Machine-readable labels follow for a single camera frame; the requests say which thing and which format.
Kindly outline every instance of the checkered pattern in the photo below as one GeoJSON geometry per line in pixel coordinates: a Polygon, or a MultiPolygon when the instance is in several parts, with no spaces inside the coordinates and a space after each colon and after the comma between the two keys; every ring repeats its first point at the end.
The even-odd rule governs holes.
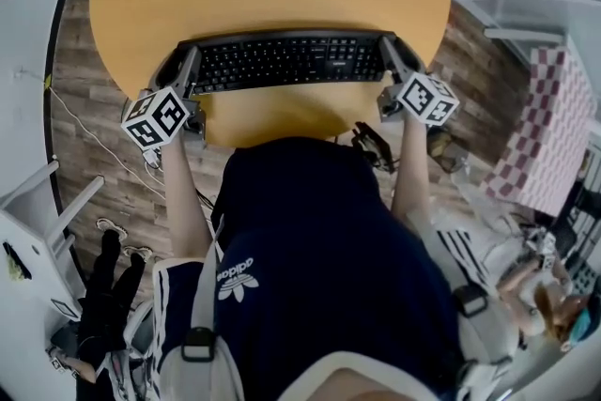
{"type": "Polygon", "coordinates": [[[551,216],[559,214],[588,145],[596,104],[565,47],[534,49],[531,85],[516,131],[481,189],[551,216]]]}

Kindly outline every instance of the strap buckle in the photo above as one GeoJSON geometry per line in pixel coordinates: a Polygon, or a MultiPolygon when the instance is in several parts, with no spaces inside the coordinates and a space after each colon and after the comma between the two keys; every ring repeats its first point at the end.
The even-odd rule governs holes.
{"type": "Polygon", "coordinates": [[[215,333],[209,328],[191,328],[181,345],[181,357],[186,362],[211,362],[215,358],[215,333]]]}
{"type": "Polygon", "coordinates": [[[453,291],[457,309],[464,317],[478,316],[488,308],[488,295],[481,286],[471,283],[453,291]]]}

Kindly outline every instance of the chair leg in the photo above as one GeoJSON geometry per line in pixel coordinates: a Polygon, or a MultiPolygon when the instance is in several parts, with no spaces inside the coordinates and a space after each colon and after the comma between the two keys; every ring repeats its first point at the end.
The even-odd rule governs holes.
{"type": "Polygon", "coordinates": [[[96,176],[87,187],[79,193],[73,202],[71,202],[58,219],[44,233],[44,239],[48,246],[52,246],[56,238],[63,232],[65,227],[73,220],[77,213],[85,206],[85,203],[102,187],[104,177],[96,176]]]}
{"type": "Polygon", "coordinates": [[[46,180],[51,173],[58,169],[58,161],[52,161],[49,164],[44,165],[35,174],[29,177],[23,182],[17,189],[7,195],[0,203],[0,209],[6,208],[12,201],[14,201],[21,194],[28,193],[32,189],[36,188],[41,182],[46,180]]]}
{"type": "Polygon", "coordinates": [[[75,242],[75,236],[72,234],[69,234],[66,239],[61,239],[61,236],[59,235],[52,248],[54,257],[58,259],[69,247],[73,245],[73,242],[75,242]]]}

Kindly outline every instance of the adidas text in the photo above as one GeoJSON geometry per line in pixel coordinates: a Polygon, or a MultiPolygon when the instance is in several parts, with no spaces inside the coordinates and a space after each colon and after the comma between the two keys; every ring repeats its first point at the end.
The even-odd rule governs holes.
{"type": "Polygon", "coordinates": [[[251,257],[249,257],[248,259],[246,259],[246,261],[241,262],[241,263],[237,264],[236,266],[234,266],[233,268],[230,268],[230,269],[225,270],[224,272],[220,273],[217,276],[217,282],[219,283],[222,279],[227,279],[228,277],[242,274],[244,271],[246,271],[252,265],[253,265],[253,259],[251,257]]]}

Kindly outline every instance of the keyboard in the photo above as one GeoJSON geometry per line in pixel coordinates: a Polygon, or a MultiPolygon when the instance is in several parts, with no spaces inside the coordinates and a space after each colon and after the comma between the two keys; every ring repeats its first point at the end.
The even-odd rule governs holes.
{"type": "Polygon", "coordinates": [[[257,31],[180,42],[177,58],[195,45],[200,68],[186,97],[274,85],[379,82],[384,65],[377,30],[257,31]]]}

